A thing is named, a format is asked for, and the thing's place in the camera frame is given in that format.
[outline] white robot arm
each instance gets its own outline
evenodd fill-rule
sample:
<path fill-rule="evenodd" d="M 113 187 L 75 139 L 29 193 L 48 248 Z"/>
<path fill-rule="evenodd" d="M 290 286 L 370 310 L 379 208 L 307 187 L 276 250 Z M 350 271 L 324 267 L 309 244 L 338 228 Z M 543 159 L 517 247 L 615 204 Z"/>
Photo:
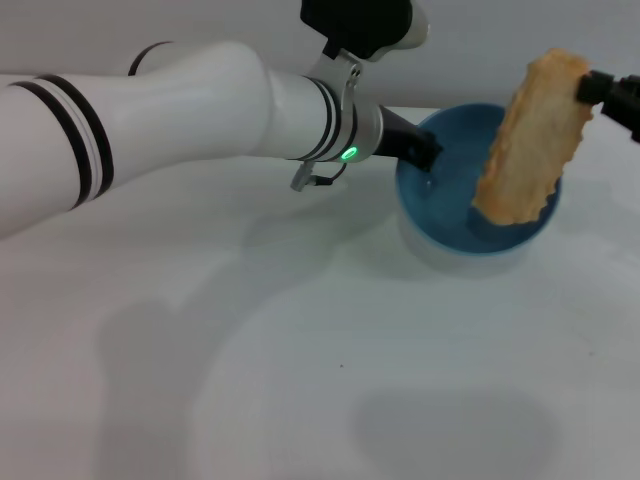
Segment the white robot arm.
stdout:
<path fill-rule="evenodd" d="M 395 38 L 354 41 L 344 25 L 357 7 L 374 20 L 395 12 Z M 298 160 L 298 191 L 319 161 L 380 154 L 429 168 L 439 151 L 432 136 L 355 92 L 362 65 L 353 55 L 377 60 L 422 43 L 427 29 L 419 9 L 410 0 L 304 0 L 302 19 L 328 37 L 309 77 L 272 71 L 249 47 L 229 42 L 148 74 L 44 75 L 0 91 L 0 235 L 190 160 Z"/>

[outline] white surface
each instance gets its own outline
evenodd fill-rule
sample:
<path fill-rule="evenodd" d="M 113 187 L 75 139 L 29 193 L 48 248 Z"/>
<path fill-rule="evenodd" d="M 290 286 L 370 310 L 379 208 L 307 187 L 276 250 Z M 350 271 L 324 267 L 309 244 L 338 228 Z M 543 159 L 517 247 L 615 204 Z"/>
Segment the white surface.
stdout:
<path fill-rule="evenodd" d="M 432 35 L 367 68 L 361 88 L 386 105 L 506 101 L 550 47 L 617 75 L 640 72 L 640 2 L 419 0 Z M 269 65 L 305 74 L 324 39 L 300 0 L 3 0 L 0 72 L 106 73 L 163 40 L 240 40 Z"/>
<path fill-rule="evenodd" d="M 638 152 L 592 122 L 490 273 L 408 252 L 385 159 L 173 167 L 5 240 L 2 479 L 635 480 Z"/>
<path fill-rule="evenodd" d="M 0 89 L 0 172 L 0 236 L 67 211 L 78 199 L 69 139 L 49 108 L 19 87 Z"/>
<path fill-rule="evenodd" d="M 316 148 L 327 125 L 327 104 L 322 93 L 300 75 L 269 72 L 269 82 L 271 116 L 255 152 L 266 157 L 304 157 Z M 236 135 L 242 136 L 242 129 Z"/>

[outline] cracker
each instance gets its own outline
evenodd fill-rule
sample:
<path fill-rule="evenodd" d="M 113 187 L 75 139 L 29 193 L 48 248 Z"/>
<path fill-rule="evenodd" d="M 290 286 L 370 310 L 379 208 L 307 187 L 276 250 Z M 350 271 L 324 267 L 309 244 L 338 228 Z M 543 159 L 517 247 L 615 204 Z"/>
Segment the cracker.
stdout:
<path fill-rule="evenodd" d="M 535 221 L 555 191 L 593 118 L 591 106 L 575 99 L 589 63 L 561 49 L 549 50 L 529 64 L 515 93 L 473 205 L 497 225 Z"/>

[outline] blue bowl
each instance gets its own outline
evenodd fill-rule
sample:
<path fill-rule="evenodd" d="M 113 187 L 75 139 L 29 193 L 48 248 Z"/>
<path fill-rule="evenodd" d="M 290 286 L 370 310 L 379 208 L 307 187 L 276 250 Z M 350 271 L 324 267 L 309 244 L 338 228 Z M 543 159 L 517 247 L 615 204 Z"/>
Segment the blue bowl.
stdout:
<path fill-rule="evenodd" d="M 504 118 L 504 108 L 469 104 L 440 110 L 420 124 L 434 133 L 444 151 L 431 173 L 398 161 L 396 189 L 410 223 L 421 235 L 450 252 L 486 256 L 520 247 L 534 238 L 553 216 L 556 192 L 536 222 L 497 226 L 471 206 L 489 148 Z"/>

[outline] white table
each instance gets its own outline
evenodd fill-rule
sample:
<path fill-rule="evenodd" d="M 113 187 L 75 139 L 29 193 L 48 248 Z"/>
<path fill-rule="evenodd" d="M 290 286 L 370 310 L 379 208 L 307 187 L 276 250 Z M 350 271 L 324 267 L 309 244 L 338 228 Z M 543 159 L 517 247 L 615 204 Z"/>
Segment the white table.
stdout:
<path fill-rule="evenodd" d="M 3 241 L 0 477 L 637 480 L 640 148 L 585 137 L 491 275 L 409 253 L 387 159 L 184 165 Z"/>

